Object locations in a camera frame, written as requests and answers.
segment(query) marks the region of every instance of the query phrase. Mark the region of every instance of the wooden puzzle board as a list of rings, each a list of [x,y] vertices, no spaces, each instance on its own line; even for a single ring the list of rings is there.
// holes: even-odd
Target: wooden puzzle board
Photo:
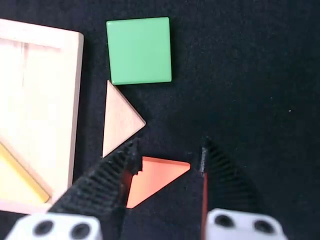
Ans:
[[[0,19],[0,141],[52,197],[39,210],[72,184],[83,41],[78,32]],[[0,201],[0,210],[37,208]]]

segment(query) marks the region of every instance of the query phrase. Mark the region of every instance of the wooden triangle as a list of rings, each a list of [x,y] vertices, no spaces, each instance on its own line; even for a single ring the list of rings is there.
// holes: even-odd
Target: wooden triangle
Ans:
[[[138,132],[146,122],[125,96],[107,81],[102,157]]]
[[[181,161],[143,157],[142,171],[134,175],[126,207],[134,208],[190,169]]]
[[[0,143],[0,196],[8,202],[43,204],[49,195]]]

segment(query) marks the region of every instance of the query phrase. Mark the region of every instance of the black background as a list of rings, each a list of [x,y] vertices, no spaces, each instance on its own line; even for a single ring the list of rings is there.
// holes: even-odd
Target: black background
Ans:
[[[0,0],[0,18],[84,34],[77,179],[102,152],[105,22],[168,16],[172,82],[119,87],[147,122],[139,133],[143,154],[191,162],[201,137],[211,136],[256,184],[289,239],[310,240],[320,237],[318,2]],[[188,229],[199,229],[192,204],[201,199],[189,181],[184,175],[157,193],[141,210],[152,220],[125,224],[127,235],[196,239]],[[0,238],[19,216],[0,212]]]

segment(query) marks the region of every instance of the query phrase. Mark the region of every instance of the orange triangle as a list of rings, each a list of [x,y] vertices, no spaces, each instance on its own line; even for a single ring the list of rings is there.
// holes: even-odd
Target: orange triangle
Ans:
[[[187,162],[144,156],[142,158],[142,171],[132,178],[126,207],[134,208],[189,169],[190,164]]]
[[[102,157],[146,125],[125,96],[107,81]]]

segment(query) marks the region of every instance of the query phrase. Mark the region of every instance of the green square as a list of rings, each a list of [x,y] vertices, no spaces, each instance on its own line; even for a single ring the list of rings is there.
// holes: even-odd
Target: green square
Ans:
[[[168,17],[106,22],[114,85],[171,82]]]

